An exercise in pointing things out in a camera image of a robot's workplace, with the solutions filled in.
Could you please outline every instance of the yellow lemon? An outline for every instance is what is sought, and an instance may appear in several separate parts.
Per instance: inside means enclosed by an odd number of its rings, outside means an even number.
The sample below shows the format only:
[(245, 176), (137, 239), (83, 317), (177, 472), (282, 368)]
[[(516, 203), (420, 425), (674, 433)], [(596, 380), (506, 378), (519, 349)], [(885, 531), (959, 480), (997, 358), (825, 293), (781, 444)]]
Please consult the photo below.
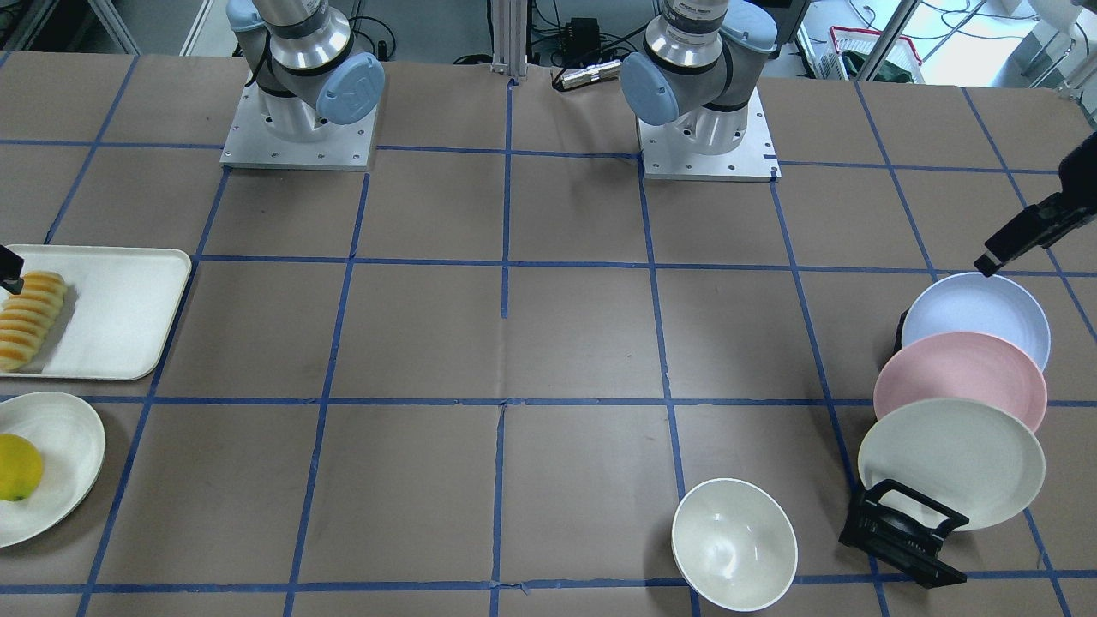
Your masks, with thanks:
[(19, 435), (0, 435), (0, 501), (21, 502), (42, 482), (42, 455)]

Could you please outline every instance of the blue tape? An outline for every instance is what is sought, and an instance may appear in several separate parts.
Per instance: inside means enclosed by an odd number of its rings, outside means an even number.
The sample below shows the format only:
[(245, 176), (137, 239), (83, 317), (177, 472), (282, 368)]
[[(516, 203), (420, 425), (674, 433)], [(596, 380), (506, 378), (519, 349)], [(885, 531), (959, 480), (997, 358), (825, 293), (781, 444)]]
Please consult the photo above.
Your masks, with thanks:
[(126, 87), (129, 86), (129, 78), (134, 75), (134, 69), (137, 68), (137, 60), (140, 56), (134, 56), (133, 60), (129, 61), (129, 68), (126, 70), (126, 75), (122, 78), (122, 85), (118, 86), (118, 91), (114, 94), (114, 100), (111, 101), (110, 109), (106, 110), (106, 117), (103, 119), (103, 124), (100, 125), (99, 132), (95, 134), (95, 141), (92, 142), (91, 148), (88, 150), (88, 156), (83, 159), (83, 165), (80, 166), (80, 171), (76, 176), (76, 180), (72, 181), (72, 186), (69, 188), (68, 194), (65, 195), (65, 201), (61, 202), (60, 209), (57, 211), (57, 215), (54, 217), (53, 223), (49, 224), (49, 229), (46, 232), (46, 238), (43, 244), (50, 244), (54, 242), (54, 236), (57, 235), (57, 228), (61, 224), (61, 220), (65, 218), (65, 214), (68, 212), (70, 205), (72, 205), (72, 198), (76, 197), (77, 190), (80, 189), (80, 182), (83, 181), (84, 175), (88, 172), (88, 168), (91, 167), (91, 159), (95, 156), (95, 150), (99, 144), (103, 141), (103, 135), (106, 133), (108, 126), (111, 125), (111, 120), (114, 117), (114, 112), (118, 109), (118, 103), (122, 102), (122, 96), (125, 94)]
[(921, 251), (921, 258), (926, 260), (926, 268), (929, 269), (929, 276), (932, 277), (934, 281), (937, 281), (937, 270), (934, 268), (934, 262), (929, 259), (929, 251), (926, 250), (926, 243), (921, 240), (921, 233), (918, 232), (918, 224), (914, 221), (914, 213), (911, 211), (911, 205), (906, 201), (906, 193), (903, 192), (903, 186), (898, 181), (898, 175), (895, 173), (895, 166), (892, 165), (891, 157), (887, 156), (887, 148), (884, 147), (884, 141), (880, 136), (880, 131), (877, 128), (877, 122), (872, 119), (872, 112), (869, 111), (869, 103), (864, 100), (864, 93), (861, 91), (861, 85), (855, 81), (853, 89), (857, 90), (857, 98), (861, 101), (861, 109), (864, 110), (864, 115), (869, 120), (869, 127), (872, 130), (872, 136), (877, 139), (877, 146), (880, 148), (880, 155), (884, 158), (884, 164), (887, 165), (887, 172), (892, 177), (892, 183), (895, 184), (895, 192), (898, 193), (898, 201), (903, 204), (903, 212), (906, 213), (906, 220), (911, 223), (911, 231), (914, 232), (914, 239), (918, 243), (918, 250)]

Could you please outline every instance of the blue joint cap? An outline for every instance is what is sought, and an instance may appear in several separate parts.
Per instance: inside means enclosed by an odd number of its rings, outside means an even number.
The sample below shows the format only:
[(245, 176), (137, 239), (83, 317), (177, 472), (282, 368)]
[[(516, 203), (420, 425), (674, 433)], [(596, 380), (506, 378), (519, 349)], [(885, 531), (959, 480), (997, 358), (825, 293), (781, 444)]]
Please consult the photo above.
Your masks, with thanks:
[(353, 124), (373, 111), (385, 90), (385, 69), (370, 53), (339, 65), (320, 89), (316, 111), (336, 124)]
[(658, 126), (681, 115), (670, 82), (643, 54), (629, 54), (621, 63), (621, 89), (636, 117), (648, 124)]
[(225, 13), (233, 32), (248, 32), (263, 26), (263, 19), (251, 0), (228, 0)]

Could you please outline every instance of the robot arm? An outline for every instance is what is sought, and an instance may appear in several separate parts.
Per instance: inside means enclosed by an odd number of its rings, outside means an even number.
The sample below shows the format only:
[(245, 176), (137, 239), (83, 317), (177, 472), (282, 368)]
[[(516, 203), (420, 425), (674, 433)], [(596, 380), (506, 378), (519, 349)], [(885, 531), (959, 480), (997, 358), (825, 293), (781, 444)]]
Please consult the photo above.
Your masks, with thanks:
[(1059, 180), (1062, 192), (1029, 205), (984, 243), (986, 253), (975, 260), (980, 272), (989, 277), (1037, 245), (1051, 248), (1097, 216), (1097, 133), (1063, 159)]

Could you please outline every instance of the cable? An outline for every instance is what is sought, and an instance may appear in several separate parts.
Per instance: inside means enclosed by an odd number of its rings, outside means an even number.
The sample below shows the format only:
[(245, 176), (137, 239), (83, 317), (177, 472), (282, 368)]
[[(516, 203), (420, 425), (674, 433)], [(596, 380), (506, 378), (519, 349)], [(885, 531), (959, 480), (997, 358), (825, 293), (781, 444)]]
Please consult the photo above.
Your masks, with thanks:
[(1089, 56), (1089, 35), (1086, 31), (1082, 29), (1082, 24), (1074, 22), (1074, 25), (1078, 26), (1078, 32), (1082, 33), (1082, 40), (1086, 42), (1086, 56)]
[(866, 9), (872, 11), (872, 19), (867, 20), (864, 19), (864, 15), (861, 14), (861, 11), (859, 11), (857, 7), (853, 5), (853, 0), (846, 0), (846, 1), (849, 2), (849, 8), (852, 9), (855, 13), (857, 13), (857, 16), (860, 18), (862, 22), (864, 22), (864, 27), (872, 27), (872, 24), (877, 21), (877, 12), (872, 9), (872, 7), (869, 7), (868, 4), (864, 5)]
[(366, 41), (369, 41), (370, 42), (370, 52), (374, 56), (377, 55), (377, 44), (373, 42), (373, 38), (370, 38), (369, 34), (366, 34), (366, 33), (364, 33), (361, 30), (358, 30), (355, 27), (350, 29), (350, 31), (353, 32), (354, 34), (361, 36), (362, 38), (365, 38)]
[(381, 27), (383, 27), (383, 29), (385, 29), (385, 30), (388, 31), (388, 37), (393, 40), (393, 48), (388, 51), (388, 59), (392, 59), (392, 57), (396, 55), (396, 33), (393, 32), (393, 29), (388, 27), (387, 23), (378, 20), (377, 18), (369, 18), (369, 16), (362, 16), (362, 15), (354, 15), (353, 18), (351, 18), (351, 19), (349, 19), (347, 21), (349, 21), (351, 23), (354, 23), (355, 21), (359, 21), (359, 20), (367, 21), (367, 22), (374, 22), (374, 23), (381, 24)]

